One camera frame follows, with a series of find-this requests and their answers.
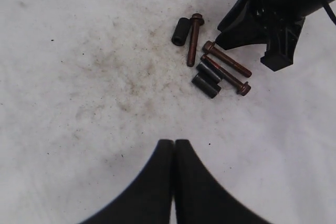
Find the copper-colored bolt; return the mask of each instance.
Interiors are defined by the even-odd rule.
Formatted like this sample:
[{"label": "copper-colored bolt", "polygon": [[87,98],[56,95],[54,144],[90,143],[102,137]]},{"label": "copper-colored bolt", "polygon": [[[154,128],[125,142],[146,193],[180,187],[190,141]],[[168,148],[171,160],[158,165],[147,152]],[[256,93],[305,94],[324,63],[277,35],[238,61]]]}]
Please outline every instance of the copper-colored bolt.
[{"label": "copper-colored bolt", "polygon": [[230,58],[225,53],[223,53],[223,52],[219,51],[217,48],[215,48],[215,43],[214,42],[207,41],[205,43],[205,45],[203,46],[203,51],[206,54],[212,54],[217,59],[221,60],[222,62],[229,65],[230,67],[232,67],[237,72],[241,73],[243,76],[248,77],[248,78],[251,77],[252,72],[250,70],[248,70],[247,68],[245,68],[244,66],[242,66],[241,64],[236,62],[234,59]]},{"label": "copper-colored bolt", "polygon": [[211,64],[213,67],[215,67],[218,70],[218,72],[220,73],[220,75],[223,79],[225,79],[232,86],[237,88],[237,94],[241,94],[242,96],[246,96],[247,93],[251,90],[251,86],[248,84],[248,82],[242,83],[236,77],[234,77],[232,74],[230,74],[228,71],[226,71],[224,68],[222,68],[216,62],[214,62],[212,59],[210,59],[207,55],[203,55],[201,57],[201,61],[203,61],[207,64]]},{"label": "copper-colored bolt", "polygon": [[193,14],[191,17],[191,36],[190,36],[190,45],[187,58],[187,66],[193,67],[195,65],[197,43],[198,43],[198,34],[200,33],[200,26],[204,25],[203,16],[199,13]]}]

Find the metal part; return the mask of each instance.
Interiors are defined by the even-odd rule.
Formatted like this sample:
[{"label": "metal part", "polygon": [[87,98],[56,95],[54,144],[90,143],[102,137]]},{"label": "metal part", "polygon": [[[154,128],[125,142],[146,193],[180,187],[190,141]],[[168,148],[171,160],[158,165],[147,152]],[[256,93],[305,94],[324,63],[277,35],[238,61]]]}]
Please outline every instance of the metal part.
[{"label": "metal part", "polygon": [[222,89],[210,77],[204,73],[198,73],[192,80],[199,89],[201,89],[211,99],[219,94]]},{"label": "metal part", "polygon": [[200,26],[204,25],[204,19],[203,16],[199,13],[193,14],[191,17],[192,22],[192,30],[191,30],[191,36],[190,36],[190,45],[189,45],[189,52],[188,52],[188,58],[187,58],[187,66],[193,67],[195,65],[195,57],[196,57],[196,51],[197,51],[197,43],[198,43],[198,35],[200,33]]},{"label": "metal part", "polygon": [[219,84],[219,82],[222,80],[222,78],[217,73],[215,73],[211,66],[208,66],[202,61],[197,65],[196,69],[199,72],[207,74],[216,84]]},{"label": "metal part", "polygon": [[241,73],[243,76],[247,78],[251,77],[252,72],[250,70],[248,70],[247,68],[245,68],[244,66],[236,62],[234,59],[230,58],[225,53],[215,48],[215,42],[207,41],[205,45],[203,46],[203,51],[206,54],[212,54],[213,56],[215,56],[216,58],[218,58],[225,64],[232,67],[237,72]]},{"label": "metal part", "polygon": [[191,20],[188,18],[180,18],[172,37],[172,43],[178,47],[184,46],[190,28],[191,28]]},{"label": "metal part", "polygon": [[218,71],[223,79],[229,82],[232,86],[237,88],[237,94],[241,94],[242,96],[246,96],[247,93],[251,90],[251,86],[248,82],[242,83],[212,59],[210,59],[207,55],[203,55],[201,57],[201,61],[206,62],[207,64],[212,64]]}]

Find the bolt head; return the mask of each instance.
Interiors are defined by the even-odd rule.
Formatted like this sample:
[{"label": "bolt head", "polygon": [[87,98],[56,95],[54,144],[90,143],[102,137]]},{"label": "bolt head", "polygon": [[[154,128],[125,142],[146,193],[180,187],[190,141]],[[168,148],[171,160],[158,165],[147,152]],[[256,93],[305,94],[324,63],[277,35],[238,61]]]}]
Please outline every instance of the bolt head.
[{"label": "bolt head", "polygon": [[200,26],[204,25],[203,16],[199,13],[194,13],[190,20],[191,20],[191,22],[197,21],[200,24]]},{"label": "bolt head", "polygon": [[215,43],[208,40],[203,46],[203,52],[205,52],[206,54],[210,54],[214,46],[215,46]]},{"label": "bolt head", "polygon": [[237,91],[237,94],[241,94],[242,96],[246,96],[248,92],[250,92],[251,86],[248,84],[248,81],[243,84],[243,86]]}]

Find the white surface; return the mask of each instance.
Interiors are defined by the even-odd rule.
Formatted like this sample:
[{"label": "white surface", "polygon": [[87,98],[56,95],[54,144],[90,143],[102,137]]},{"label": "white surface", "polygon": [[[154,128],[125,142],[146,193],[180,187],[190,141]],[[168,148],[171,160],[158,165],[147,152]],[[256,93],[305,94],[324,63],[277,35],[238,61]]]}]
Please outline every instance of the white surface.
[{"label": "white surface", "polygon": [[259,62],[265,46],[231,50],[253,89],[242,98],[223,83],[209,100],[170,38],[200,12],[200,45],[214,39],[235,2],[0,0],[0,223],[84,220],[160,138],[189,138],[273,223],[335,223],[336,28],[323,11],[310,16],[295,64],[277,73]]}]

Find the black mount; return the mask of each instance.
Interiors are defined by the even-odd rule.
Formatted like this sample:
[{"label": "black mount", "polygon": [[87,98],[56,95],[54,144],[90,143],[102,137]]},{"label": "black mount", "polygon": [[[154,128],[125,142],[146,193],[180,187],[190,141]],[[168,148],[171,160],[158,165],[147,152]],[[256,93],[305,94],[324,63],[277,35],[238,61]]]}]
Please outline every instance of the black mount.
[{"label": "black mount", "polygon": [[222,20],[216,43],[229,50],[266,44],[261,63],[273,71],[293,64],[305,17],[334,0],[238,0]]}]

